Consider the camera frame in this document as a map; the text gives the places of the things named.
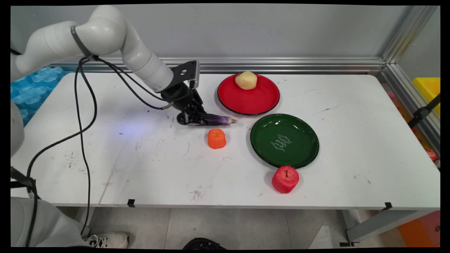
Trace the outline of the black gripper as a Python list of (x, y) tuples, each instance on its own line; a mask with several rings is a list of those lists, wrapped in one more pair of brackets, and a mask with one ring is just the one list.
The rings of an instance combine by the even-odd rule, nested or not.
[(173, 107), (181, 112), (176, 120), (180, 125), (201, 125), (200, 114), (207, 114), (202, 106), (203, 102), (196, 89), (191, 89), (184, 82), (161, 92), (162, 99), (173, 102)]

